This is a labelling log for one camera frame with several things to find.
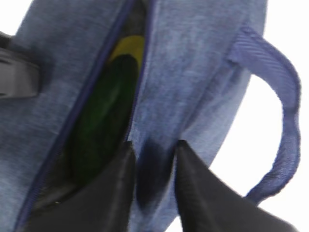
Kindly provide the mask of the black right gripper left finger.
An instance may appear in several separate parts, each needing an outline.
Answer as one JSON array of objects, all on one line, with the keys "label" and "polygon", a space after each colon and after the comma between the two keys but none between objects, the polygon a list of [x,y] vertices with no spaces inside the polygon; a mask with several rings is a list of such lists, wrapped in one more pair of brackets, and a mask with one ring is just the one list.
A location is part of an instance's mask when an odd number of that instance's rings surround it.
[{"label": "black right gripper left finger", "polygon": [[88,186],[56,208],[31,219],[27,232],[126,232],[135,186],[131,142]]}]

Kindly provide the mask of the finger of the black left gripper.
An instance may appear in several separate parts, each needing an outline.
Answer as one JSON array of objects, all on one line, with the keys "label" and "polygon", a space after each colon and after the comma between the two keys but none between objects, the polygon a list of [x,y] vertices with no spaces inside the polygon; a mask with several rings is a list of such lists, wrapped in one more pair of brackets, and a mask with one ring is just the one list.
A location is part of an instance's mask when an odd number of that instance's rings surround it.
[{"label": "finger of the black left gripper", "polygon": [[30,98],[39,92],[38,65],[8,49],[11,36],[0,33],[0,97]]}]

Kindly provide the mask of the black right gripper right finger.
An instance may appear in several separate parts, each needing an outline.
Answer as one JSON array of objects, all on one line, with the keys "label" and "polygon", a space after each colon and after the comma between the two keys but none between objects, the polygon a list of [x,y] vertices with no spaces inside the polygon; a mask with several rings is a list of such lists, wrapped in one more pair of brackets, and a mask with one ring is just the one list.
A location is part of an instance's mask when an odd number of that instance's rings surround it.
[{"label": "black right gripper right finger", "polygon": [[175,147],[175,196],[185,232],[295,232],[214,175],[185,140]]}]

